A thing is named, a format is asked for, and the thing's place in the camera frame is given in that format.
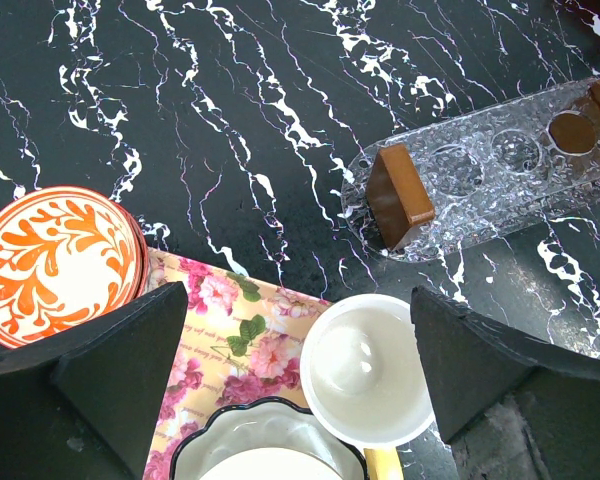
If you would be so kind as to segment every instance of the floral placemat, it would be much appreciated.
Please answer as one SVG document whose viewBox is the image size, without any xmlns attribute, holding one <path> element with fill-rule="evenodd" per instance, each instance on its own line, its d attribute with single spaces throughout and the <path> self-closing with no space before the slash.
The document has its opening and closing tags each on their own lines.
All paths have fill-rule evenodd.
<svg viewBox="0 0 600 480">
<path fill-rule="evenodd" d="M 181 280 L 189 295 L 143 478 L 167 480 L 180 440 L 218 408 L 269 395 L 307 406 L 301 345 L 329 304 L 157 250 L 150 260 L 150 289 Z"/>
</svg>

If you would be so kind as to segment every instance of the marble countertop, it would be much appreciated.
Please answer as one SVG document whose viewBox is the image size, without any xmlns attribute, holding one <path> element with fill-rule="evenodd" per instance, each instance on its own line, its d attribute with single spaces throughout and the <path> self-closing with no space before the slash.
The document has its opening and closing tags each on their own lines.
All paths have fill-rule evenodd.
<svg viewBox="0 0 600 480">
<path fill-rule="evenodd" d="M 160 249 L 332 301 L 426 283 L 600 358 L 600 203 L 405 264 L 338 196 L 364 146 L 592 75 L 594 0 L 0 1 L 0 209 L 81 185 Z M 401 451 L 453 478 L 434 428 Z"/>
</svg>

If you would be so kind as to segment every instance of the glass tray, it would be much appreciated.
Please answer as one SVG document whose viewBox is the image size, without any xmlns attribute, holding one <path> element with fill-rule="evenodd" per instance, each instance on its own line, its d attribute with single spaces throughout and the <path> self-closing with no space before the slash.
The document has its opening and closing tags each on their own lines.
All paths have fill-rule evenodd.
<svg viewBox="0 0 600 480">
<path fill-rule="evenodd" d="M 350 163 L 342 183 L 343 217 L 373 251 L 424 262 L 534 225 L 600 200 L 600 109 L 588 93 L 595 78 L 389 137 Z M 585 116 L 596 135 L 587 153 L 560 150 L 551 120 Z M 404 249 L 388 251 L 365 197 L 376 153 L 403 143 L 420 174 L 436 218 Z"/>
</svg>

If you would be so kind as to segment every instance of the stack of plates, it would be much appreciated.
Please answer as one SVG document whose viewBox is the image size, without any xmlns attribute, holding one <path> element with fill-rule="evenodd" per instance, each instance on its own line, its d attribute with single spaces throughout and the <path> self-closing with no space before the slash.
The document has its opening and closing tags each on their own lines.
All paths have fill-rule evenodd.
<svg viewBox="0 0 600 480">
<path fill-rule="evenodd" d="M 0 212 L 0 343 L 17 348 L 144 293 L 148 250 L 135 220 L 78 187 L 38 190 Z"/>
</svg>

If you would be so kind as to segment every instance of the cup handle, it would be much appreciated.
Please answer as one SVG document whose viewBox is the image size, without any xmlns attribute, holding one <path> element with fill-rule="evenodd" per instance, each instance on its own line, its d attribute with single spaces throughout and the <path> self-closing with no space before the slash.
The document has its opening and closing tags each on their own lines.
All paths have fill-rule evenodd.
<svg viewBox="0 0 600 480">
<path fill-rule="evenodd" d="M 371 480 L 404 480 L 402 463 L 395 448 L 386 450 L 365 448 L 364 456 Z"/>
</svg>

